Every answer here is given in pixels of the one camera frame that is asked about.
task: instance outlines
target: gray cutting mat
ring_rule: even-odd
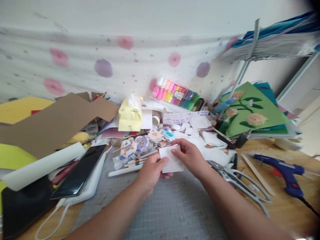
[[[72,231],[91,219],[136,178],[137,172],[109,178],[108,172],[114,171],[112,157],[112,154],[107,157],[96,194],[83,205]],[[185,170],[174,173],[169,180],[159,180],[125,239],[224,240],[229,237],[208,194]]]

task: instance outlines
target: desk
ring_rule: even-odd
[[[256,152],[270,157],[279,158],[285,160],[288,163],[295,163],[305,166],[314,171],[320,172],[320,161],[309,157],[302,152],[285,151],[272,144],[271,139],[259,139],[249,140],[245,146],[237,150],[238,154],[241,152]],[[252,163],[258,169],[260,174],[266,180],[266,182],[276,192],[276,196],[271,196],[272,203],[265,203],[265,206],[269,210],[272,220],[279,224],[284,229],[287,229],[295,238],[302,238],[311,236],[315,233],[316,227],[319,226],[319,219],[317,216],[307,208],[300,200],[290,197],[284,191],[284,181],[279,177],[275,177],[268,173],[268,171],[261,166],[257,161]],[[245,167],[245,173],[260,183],[250,168],[239,155],[238,169],[241,171]],[[299,182],[301,189],[304,192],[305,199],[317,210],[320,211],[319,198],[320,198],[320,178],[314,177],[314,180],[310,180],[304,176],[295,176]],[[83,203],[71,206],[67,211],[67,214],[62,222],[62,225],[58,231],[50,238],[50,240],[60,240],[66,236],[73,223],[75,222]],[[40,237],[47,236],[56,227],[61,217],[63,208],[59,209],[54,216],[43,227]],[[34,239],[34,235],[41,225],[41,223],[49,216],[47,213],[40,221],[35,223],[26,233],[24,233],[19,240]]]

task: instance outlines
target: cable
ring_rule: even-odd
[[[70,204],[72,203],[72,201],[69,202],[69,203],[66,205],[66,207],[65,207],[65,209],[64,209],[64,211],[63,211],[63,213],[62,213],[60,222],[59,222],[58,226],[56,227],[56,229],[53,230],[53,232],[52,232],[49,236],[47,236],[47,237],[45,237],[45,238],[40,239],[40,238],[38,237],[39,232],[40,232],[40,230],[42,229],[43,225],[44,225],[44,224],[49,220],[49,218],[51,218],[52,215],[62,206],[62,204],[64,203],[65,200],[66,200],[66,198],[60,199],[60,201],[59,201],[58,204],[56,205],[56,208],[54,209],[54,211],[53,211],[53,212],[50,214],[50,216],[47,217],[47,219],[41,224],[41,226],[39,227],[39,229],[38,229],[37,232],[36,232],[36,235],[34,236],[34,239],[35,239],[35,240],[46,240],[46,239],[48,239],[49,237],[51,237],[51,236],[57,231],[57,229],[60,227],[60,225],[61,225],[61,223],[62,223],[62,221],[63,221],[63,219],[64,219],[64,216],[66,215],[67,210],[68,210]]]
[[[315,213],[315,215],[320,218],[320,214],[316,210],[314,210],[314,208],[304,199],[304,197],[298,197],[298,199],[301,200],[308,208],[311,209],[311,211]]]

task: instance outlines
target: glue gun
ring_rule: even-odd
[[[304,167],[296,164],[291,165],[283,160],[279,160],[268,156],[258,154],[247,155],[257,159],[261,163],[265,163],[273,167],[273,171],[271,172],[271,174],[284,178],[286,182],[285,190],[290,196],[295,198],[303,198],[303,192],[297,180],[295,179],[294,174],[303,175],[305,173]]]

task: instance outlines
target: white cloth backdrop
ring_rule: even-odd
[[[219,59],[236,39],[83,35],[64,29],[36,32],[0,27],[0,101],[108,91],[107,97],[120,103],[130,93],[150,94],[161,75],[212,101],[233,80],[236,64]]]

